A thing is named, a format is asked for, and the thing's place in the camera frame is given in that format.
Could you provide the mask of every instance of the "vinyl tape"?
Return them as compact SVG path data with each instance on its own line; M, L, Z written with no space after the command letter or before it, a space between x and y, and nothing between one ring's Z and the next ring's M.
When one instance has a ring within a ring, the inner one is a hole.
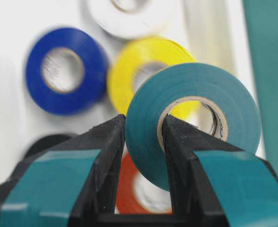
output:
M107 68L105 53L88 34L60 28L33 47L26 66L27 88L45 111L70 115L101 97Z
M94 20L108 33L122 39L143 38L160 31L174 9L171 0L89 0Z
M119 113L126 114L135 91L147 78L168 66L194 61L185 48L171 40L150 37L132 41L109 70L109 98ZM172 115L185 119L188 111L198 107L199 102L183 103L172 111Z
M132 162L130 155L127 153L122 159L120 178L117 189L117 200L116 206L121 214L151 214L151 209L141 205L138 201L135 192L135 178L139 175L139 171ZM157 213L171 213L171 206L167 207L161 203L156 204L156 201L153 201L152 198L148 198L148 202L151 203L151 206L159 210Z
M24 158L27 158L31 155L35 155L43 150L51 148L59 143L63 143L72 137L75 137L75 134L54 134L44 136L38 141L36 141L26 152Z
M202 63L184 63L156 73L136 92L126 116L126 145L138 170L169 190L161 126L171 108L199 100L213 111L212 135L250 153L260 141L260 114L247 89L230 73Z

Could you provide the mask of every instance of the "red electrical tape roll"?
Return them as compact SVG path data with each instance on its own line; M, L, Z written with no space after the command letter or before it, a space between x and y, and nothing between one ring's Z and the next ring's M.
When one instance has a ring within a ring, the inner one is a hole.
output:
M139 173L130 155L127 153L122 159L116 205L121 214L151 214L142 207L134 194L135 177Z

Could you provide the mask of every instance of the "teal surface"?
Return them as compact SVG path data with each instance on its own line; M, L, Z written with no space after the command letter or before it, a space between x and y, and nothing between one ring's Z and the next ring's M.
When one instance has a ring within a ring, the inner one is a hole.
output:
M138 170L169 190L166 160L157 139L163 110L185 96L205 97L227 118L227 141L255 153L260 141L260 115L247 89L234 76L202 63L175 65L150 77L136 92L126 116L126 144Z
M244 0L266 159L278 174L278 1Z
M195 151L232 227L278 227L278 183L245 151Z
M35 160L2 205L0 227L66 227L99 152L48 151Z

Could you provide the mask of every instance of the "yellow electrical tape roll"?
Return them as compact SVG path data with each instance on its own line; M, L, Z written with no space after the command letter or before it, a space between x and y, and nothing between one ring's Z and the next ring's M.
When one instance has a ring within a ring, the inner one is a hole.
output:
M130 42L108 73L108 94L113 106L126 115L136 90L148 77L161 69L185 62L195 62L195 59L171 40L150 37ZM176 106L171 114L185 120L199 105L198 101L184 102Z

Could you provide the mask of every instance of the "black plastic jaw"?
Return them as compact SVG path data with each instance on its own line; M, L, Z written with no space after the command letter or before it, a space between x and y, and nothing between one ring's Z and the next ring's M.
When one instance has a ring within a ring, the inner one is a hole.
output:
M162 126L170 196L174 214L187 214L194 226L229 226L211 183L193 151L241 151L229 143L167 115ZM271 165L261 159L271 174Z
M93 223L97 219L98 214L114 213L120 163L125 143L124 127L125 116L120 114L80 136L20 161L9 179L0 185L0 212L10 191L29 166L47 151L101 149L72 208L68 226L87 226L88 223Z

